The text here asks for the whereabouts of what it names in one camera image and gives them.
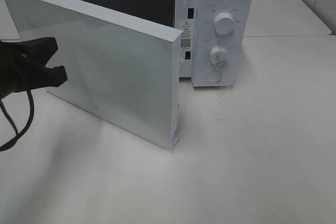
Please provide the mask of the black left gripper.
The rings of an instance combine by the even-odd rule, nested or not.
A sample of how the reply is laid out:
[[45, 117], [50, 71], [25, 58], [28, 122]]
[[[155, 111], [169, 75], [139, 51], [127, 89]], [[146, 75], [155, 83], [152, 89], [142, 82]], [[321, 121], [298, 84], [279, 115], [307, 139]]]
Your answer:
[[[21, 42], [1, 41], [1, 99], [12, 93], [59, 87], [68, 80], [64, 66], [46, 68], [58, 51], [54, 37]], [[36, 69], [36, 64], [43, 66]]]

